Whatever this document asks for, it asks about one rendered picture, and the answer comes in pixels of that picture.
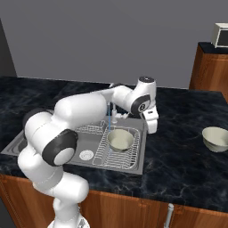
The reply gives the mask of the grey steel sink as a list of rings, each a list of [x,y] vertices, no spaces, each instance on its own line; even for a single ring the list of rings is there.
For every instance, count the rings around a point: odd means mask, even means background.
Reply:
[[[108,119],[106,118],[104,119],[104,121],[106,122],[106,125],[109,126]],[[101,142],[101,139],[104,133],[103,134],[77,133],[78,141],[77,141],[76,154],[69,163],[71,165],[77,165],[81,167],[93,167],[93,168],[141,175],[143,173],[144,152],[145,152],[146,134],[147,134],[147,129],[143,121],[137,118],[119,119],[118,123],[112,126],[132,127],[132,128],[138,129],[141,132],[141,142],[140,142],[138,161],[137,161],[137,164],[132,169],[119,170],[115,168],[98,167],[92,164],[94,155],[98,149],[99,143]]]

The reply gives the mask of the wooden cupboard door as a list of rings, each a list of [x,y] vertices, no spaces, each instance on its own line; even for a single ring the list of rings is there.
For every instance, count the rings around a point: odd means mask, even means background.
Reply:
[[[0,174],[0,199],[16,228],[47,228],[54,219],[53,197],[35,190],[27,178]]]
[[[228,228],[228,213],[175,205],[170,228]]]
[[[80,204],[91,228],[163,228],[167,206],[165,202],[104,191],[89,191]]]

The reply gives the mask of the cream bowl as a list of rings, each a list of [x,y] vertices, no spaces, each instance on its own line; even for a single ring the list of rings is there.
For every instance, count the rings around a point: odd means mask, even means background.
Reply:
[[[204,144],[213,152],[228,151],[228,130],[209,126],[202,130]]]
[[[110,131],[107,140],[114,151],[127,151],[134,143],[134,137],[123,129]]]

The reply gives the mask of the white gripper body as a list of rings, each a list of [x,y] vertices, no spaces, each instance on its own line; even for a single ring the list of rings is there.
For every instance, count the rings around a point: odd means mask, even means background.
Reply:
[[[147,118],[146,126],[148,130],[148,134],[155,134],[158,129],[158,120],[156,118]]]

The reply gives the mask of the chrome tap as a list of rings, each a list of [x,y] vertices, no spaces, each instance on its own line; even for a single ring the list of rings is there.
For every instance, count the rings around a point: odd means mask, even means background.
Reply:
[[[128,113],[125,113],[125,114],[118,113],[115,103],[110,103],[110,102],[108,103],[108,116],[109,116],[109,109],[110,109],[110,121],[111,121],[110,126],[116,125],[118,123],[119,118],[127,119],[129,116]]]

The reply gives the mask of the white microwave oven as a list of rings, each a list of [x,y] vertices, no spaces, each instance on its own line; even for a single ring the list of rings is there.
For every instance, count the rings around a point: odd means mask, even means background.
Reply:
[[[214,25],[211,43],[215,48],[228,48],[228,23]]]

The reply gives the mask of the tall wooden cabinet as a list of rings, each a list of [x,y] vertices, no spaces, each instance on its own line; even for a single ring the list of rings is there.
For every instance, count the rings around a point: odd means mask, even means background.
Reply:
[[[228,102],[228,47],[198,42],[189,88],[221,92]]]

